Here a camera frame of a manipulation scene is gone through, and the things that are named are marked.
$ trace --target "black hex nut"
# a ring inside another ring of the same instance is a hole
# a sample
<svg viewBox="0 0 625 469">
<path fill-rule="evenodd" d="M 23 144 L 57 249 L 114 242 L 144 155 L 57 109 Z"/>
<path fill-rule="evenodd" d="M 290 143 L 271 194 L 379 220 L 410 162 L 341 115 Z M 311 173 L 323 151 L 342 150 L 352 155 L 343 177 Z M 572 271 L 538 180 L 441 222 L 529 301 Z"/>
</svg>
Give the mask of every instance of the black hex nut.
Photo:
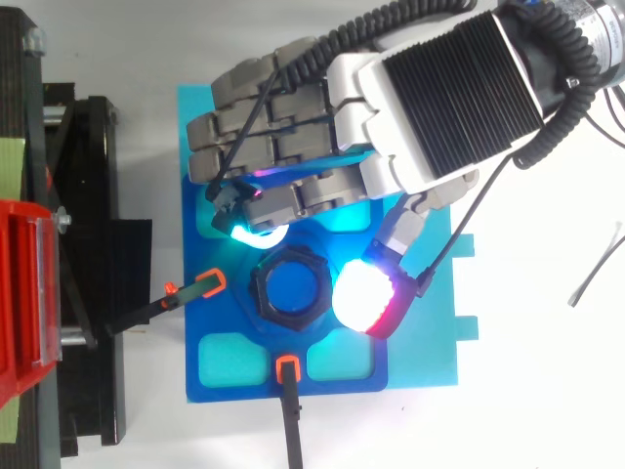
<svg viewBox="0 0 625 469">
<path fill-rule="evenodd" d="M 274 306 L 267 293 L 271 273 L 287 262 L 304 264 L 314 274 L 317 283 L 317 296 L 314 301 L 295 315 Z M 250 293 L 256 302 L 259 316 L 283 327 L 302 331 L 327 312 L 332 305 L 332 276 L 328 261 L 314 254 L 306 246 L 287 245 L 276 249 L 261 260 L 252 270 L 250 277 Z"/>
</svg>

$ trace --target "red container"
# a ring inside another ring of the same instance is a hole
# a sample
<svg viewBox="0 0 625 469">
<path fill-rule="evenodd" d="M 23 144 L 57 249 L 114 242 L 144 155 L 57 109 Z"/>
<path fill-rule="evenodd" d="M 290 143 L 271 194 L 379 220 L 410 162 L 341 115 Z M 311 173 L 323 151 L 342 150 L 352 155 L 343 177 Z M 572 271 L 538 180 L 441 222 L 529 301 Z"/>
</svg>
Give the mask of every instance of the red container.
<svg viewBox="0 0 625 469">
<path fill-rule="evenodd" d="M 0 407 L 61 358 L 58 240 L 50 211 L 0 200 Z"/>
</svg>

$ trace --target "robotic hand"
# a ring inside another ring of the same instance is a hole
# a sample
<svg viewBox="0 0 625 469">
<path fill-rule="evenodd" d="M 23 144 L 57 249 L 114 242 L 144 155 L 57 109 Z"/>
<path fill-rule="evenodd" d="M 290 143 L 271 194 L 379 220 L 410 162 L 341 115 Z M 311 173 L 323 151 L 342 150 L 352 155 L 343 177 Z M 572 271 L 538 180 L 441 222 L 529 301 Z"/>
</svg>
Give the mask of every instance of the robotic hand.
<svg viewBox="0 0 625 469">
<path fill-rule="evenodd" d="M 402 193 L 362 260 L 341 273 L 333 298 L 343 323 L 388 337 L 503 166 L 513 160 L 526 169 L 545 157 L 597 91 L 625 76 L 625 4 L 589 1 L 508 3 L 420 43 L 411 23 L 466 13 L 476 2 L 401 0 L 237 65 L 212 84 L 216 110 L 187 127 L 189 175 L 210 183 L 213 226 L 270 247 L 291 223 Z M 386 47 L 378 41 L 383 35 Z M 463 197 L 493 157 L 502 163 L 459 230 L 410 278 L 399 262 L 430 210 Z M 275 173 L 306 168 L 318 173 L 264 185 Z M 363 282 L 363 275 L 389 288 L 386 298 L 371 301 L 379 304 L 370 318 L 353 322 L 342 314 L 348 306 L 341 290 L 352 282 L 347 277 Z"/>
</svg>

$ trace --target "blue plastic board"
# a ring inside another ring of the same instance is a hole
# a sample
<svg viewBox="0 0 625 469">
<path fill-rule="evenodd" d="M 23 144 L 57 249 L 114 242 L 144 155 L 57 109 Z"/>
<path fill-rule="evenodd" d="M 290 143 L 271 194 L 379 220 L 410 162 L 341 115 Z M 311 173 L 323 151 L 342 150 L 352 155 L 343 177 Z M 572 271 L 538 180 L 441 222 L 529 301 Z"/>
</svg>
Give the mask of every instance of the blue plastic board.
<svg viewBox="0 0 625 469">
<path fill-rule="evenodd" d="M 214 108 L 210 87 L 179 87 L 180 160 L 183 199 L 185 283 L 218 267 L 228 279 L 226 291 L 186 308 L 187 396 L 192 402 L 277 397 L 275 359 L 300 358 L 302 395 L 379 391 L 387 387 L 444 386 L 457 383 L 456 341 L 478 338 L 477 319 L 456 318 L 451 257 L 472 256 L 473 239 L 463 235 L 452 255 L 437 270 L 424 299 L 416 300 L 397 332 L 374 340 L 344 328 L 330 310 L 303 332 L 261 319 L 250 296 L 250 271 L 266 254 L 210 226 L 214 213 L 205 186 L 188 179 L 187 124 Z M 346 164 L 363 156 L 346 158 Z M 299 177 L 324 169 L 323 161 L 298 167 Z M 284 182 L 277 173 L 262 179 L 264 187 Z M 343 265 L 359 257 L 396 197 L 362 202 L 290 227 L 282 243 L 305 245 L 328 259 L 333 280 Z M 431 215 L 402 266 L 416 276 L 450 235 L 448 210 Z M 285 310 L 311 301 L 315 284 L 302 266 L 274 274 L 269 295 Z"/>
</svg>

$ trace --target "cyan light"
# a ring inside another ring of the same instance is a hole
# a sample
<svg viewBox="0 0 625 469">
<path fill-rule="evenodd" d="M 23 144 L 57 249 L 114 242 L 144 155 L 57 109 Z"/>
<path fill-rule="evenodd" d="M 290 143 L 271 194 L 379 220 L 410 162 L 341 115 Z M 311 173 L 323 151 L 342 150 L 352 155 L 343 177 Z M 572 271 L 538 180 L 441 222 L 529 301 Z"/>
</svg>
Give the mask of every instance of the cyan light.
<svg viewBox="0 0 625 469">
<path fill-rule="evenodd" d="M 288 230 L 288 225 L 280 225 L 270 232 L 253 234 L 240 225 L 237 225 L 232 229 L 230 237 L 256 249 L 269 249 L 281 242 L 286 236 L 286 232 L 288 232 Z"/>
<path fill-rule="evenodd" d="M 394 293 L 386 274 L 354 259 L 345 265 L 334 285 L 334 315 L 344 326 L 365 332 L 382 317 Z"/>
</svg>

